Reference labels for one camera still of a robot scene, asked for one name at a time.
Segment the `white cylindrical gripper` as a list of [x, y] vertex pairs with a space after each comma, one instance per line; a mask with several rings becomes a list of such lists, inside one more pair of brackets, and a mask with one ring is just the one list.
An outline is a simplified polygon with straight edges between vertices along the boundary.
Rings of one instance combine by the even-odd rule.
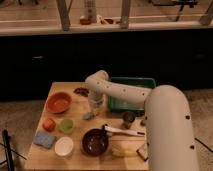
[[89, 102], [91, 112], [94, 115], [98, 115], [100, 113], [100, 108], [104, 102], [104, 96], [102, 93], [89, 91], [88, 102]]

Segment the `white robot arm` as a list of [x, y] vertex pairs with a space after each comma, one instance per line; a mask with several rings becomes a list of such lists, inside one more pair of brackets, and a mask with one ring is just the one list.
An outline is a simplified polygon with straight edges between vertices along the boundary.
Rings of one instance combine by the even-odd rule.
[[171, 85], [151, 89], [113, 83], [104, 70], [85, 83], [90, 106], [99, 107], [106, 94], [145, 111], [149, 171], [199, 171], [190, 107], [182, 91]]

